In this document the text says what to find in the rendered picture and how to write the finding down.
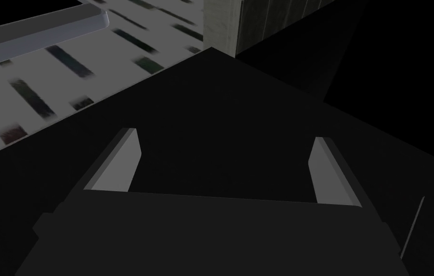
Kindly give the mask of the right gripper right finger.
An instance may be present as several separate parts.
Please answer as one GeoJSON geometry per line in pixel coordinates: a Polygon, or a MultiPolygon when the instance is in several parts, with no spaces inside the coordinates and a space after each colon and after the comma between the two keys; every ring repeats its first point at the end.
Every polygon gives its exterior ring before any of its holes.
{"type": "Polygon", "coordinates": [[[362,206],[323,137],[316,137],[308,158],[319,204],[362,206]]]}

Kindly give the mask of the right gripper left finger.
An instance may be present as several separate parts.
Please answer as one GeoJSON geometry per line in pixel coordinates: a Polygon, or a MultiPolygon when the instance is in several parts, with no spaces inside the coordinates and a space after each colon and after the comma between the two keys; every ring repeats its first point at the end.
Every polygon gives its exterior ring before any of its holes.
{"type": "Polygon", "coordinates": [[[84,190],[128,192],[141,159],[141,147],[135,128],[124,128],[113,149],[101,158],[83,187],[84,190]]]}

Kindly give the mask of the black cabinet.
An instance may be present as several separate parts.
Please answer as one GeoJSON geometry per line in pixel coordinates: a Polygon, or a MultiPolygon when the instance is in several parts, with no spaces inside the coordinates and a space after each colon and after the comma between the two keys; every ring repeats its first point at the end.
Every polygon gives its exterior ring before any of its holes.
{"type": "Polygon", "coordinates": [[[434,157],[216,49],[0,63],[0,276],[434,276],[434,157]],[[121,137],[128,192],[84,190],[121,137]],[[362,206],[319,204],[323,137],[362,206]]]}

